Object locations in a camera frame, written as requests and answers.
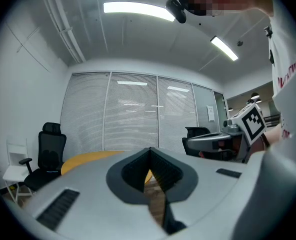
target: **table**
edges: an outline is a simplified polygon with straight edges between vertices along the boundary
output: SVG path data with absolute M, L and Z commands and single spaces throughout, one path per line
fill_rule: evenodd
M 73 169 L 74 167 L 77 167 L 79 165 L 85 164 L 90 161 L 99 160 L 102 158 L 107 158 L 109 156 L 114 156 L 117 154 L 122 153 L 123 151 L 98 151 L 98 152 L 91 152 L 91 153 L 85 153 L 85 154 L 79 154 L 76 155 L 67 161 L 64 162 L 61 168 L 61 175 L 66 174 L 69 170 Z M 149 170 L 144 183 L 147 183 L 150 181 L 152 177 L 152 172 Z

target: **wooden floor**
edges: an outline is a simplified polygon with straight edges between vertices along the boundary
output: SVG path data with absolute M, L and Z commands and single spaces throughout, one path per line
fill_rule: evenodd
M 26 186 L 22 186 L 20 188 L 20 192 L 28 193 L 28 189 Z M 150 181 L 145 184 L 144 187 L 144 195 L 150 198 L 150 206 L 149 210 L 158 224 L 162 225 L 162 219 L 164 214 L 164 203 L 165 203 L 165 195 L 158 185 L 157 181 Z M 13 201 L 10 194 L 7 192 L 3 195 L 4 198 Z M 18 205 L 23 207 L 28 201 L 30 196 L 20 196 L 18 198 Z
M 144 195 L 150 198 L 149 210 L 159 225 L 162 225 L 165 205 L 165 194 L 157 181 L 150 181 L 144 185 Z

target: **camera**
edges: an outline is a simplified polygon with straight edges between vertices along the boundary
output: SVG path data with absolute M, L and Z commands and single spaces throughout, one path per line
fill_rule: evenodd
M 184 13 L 183 6 L 177 0 L 168 0 L 166 3 L 166 9 L 179 21 L 185 23 L 187 16 Z

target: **ceiling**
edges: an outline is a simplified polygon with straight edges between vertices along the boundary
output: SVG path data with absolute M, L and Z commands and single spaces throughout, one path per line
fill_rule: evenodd
M 246 106 L 247 100 L 251 98 L 252 93 L 258 93 L 260 95 L 260 99 L 265 101 L 270 101 L 273 96 L 273 85 L 272 82 L 269 82 L 265 85 L 262 85 L 256 89 L 244 92 L 241 95 L 238 95 L 236 97 L 233 97 L 231 99 L 227 100 L 228 107 L 233 108 L 234 110 L 239 110 Z
M 44 0 L 26 1 L 48 45 L 67 65 L 75 64 L 51 21 Z M 62 0 L 72 34 L 85 60 L 135 55 L 184 64 L 222 83 L 270 63 L 268 40 L 263 31 L 269 19 L 258 10 L 216 17 L 186 12 L 187 23 L 180 24 L 140 14 L 104 14 L 103 3 L 115 1 L 164 7 L 167 0 Z M 214 36 L 220 37 L 239 59 L 232 61 L 216 48 L 210 42 Z M 238 47 L 238 41 L 243 41 L 243 46 Z

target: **pipe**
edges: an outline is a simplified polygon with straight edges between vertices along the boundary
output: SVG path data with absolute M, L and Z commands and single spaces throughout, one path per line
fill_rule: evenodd
M 80 63 L 79 62 L 79 60 L 78 60 L 78 58 L 76 57 L 76 55 L 75 55 L 75 53 L 73 52 L 73 50 L 71 49 L 71 45 L 69 45 L 68 43 L 68 41 L 66 41 L 66 39 L 64 38 L 64 36 L 61 34 L 61 29 L 60 29 L 60 27 L 59 27 L 59 22 L 57 22 L 57 14 L 56 14 L 56 12 L 55 12 L 55 10 L 51 10 L 51 8 L 53 8 L 53 4 L 52 4 L 52 1 L 51 0 L 43 0 L 44 1 L 44 4 L 45 4 L 45 6 L 46 6 L 46 8 L 47 8 L 47 11 L 48 11 L 48 13 L 49 13 L 49 15 L 50 15 L 50 18 L 51 18 L 51 20 L 52 20 L 52 22 L 53 22 L 53 25 L 54 25 L 54 27 L 56 28 L 56 30 L 57 30 L 57 32 L 58 32 L 58 34 L 60 35 L 60 37 L 61 37 L 61 39 L 62 39 L 62 42 L 63 42 L 63 44 L 66 46 L 66 48 L 68 49 L 68 51 L 69 51 L 69 53 L 70 53 L 70 55 L 72 56 L 72 58 L 74 59 L 74 61 L 75 62 L 77 62 L 77 63 Z
M 65 29 L 70 29 L 70 24 L 69 24 L 69 21 L 68 21 L 68 18 L 67 18 L 67 15 L 64 11 L 64 8 L 63 8 L 63 4 L 62 4 L 62 1 L 61 0 L 55 0 L 56 4 L 57 4 L 57 8 L 58 8 L 58 11 L 59 11 L 59 15 L 62 19 L 62 22 L 63 22 L 63 25 L 64 25 L 64 28 Z M 68 36 L 77 52 L 77 54 L 79 55 L 80 59 L 85 62 L 86 59 L 84 58 L 83 56 L 83 53 L 78 45 L 78 42 L 75 38 L 75 36 L 73 35 L 72 31 L 68 31 Z
M 104 27 L 103 27 L 103 23 L 102 23 L 101 7 L 100 7 L 100 2 L 99 2 L 99 0 L 97 0 L 97 5 L 98 5 L 99 20 L 100 20 L 101 29 L 102 29 L 103 40 L 104 40 L 104 44 L 106 45 L 107 53 L 109 53 L 108 43 L 107 43 L 107 40 L 106 40 L 106 35 L 104 34 Z
M 86 35 L 87 35 L 87 38 L 88 38 L 89 43 L 91 44 L 92 42 L 91 42 L 89 30 L 88 30 L 87 25 L 86 25 L 84 13 L 82 11 L 81 1 L 80 0 L 77 0 L 77 2 L 78 2 L 78 7 L 79 7 L 79 11 L 80 11 L 80 15 L 81 15 L 81 19 L 82 19 L 84 31 L 86 32 Z

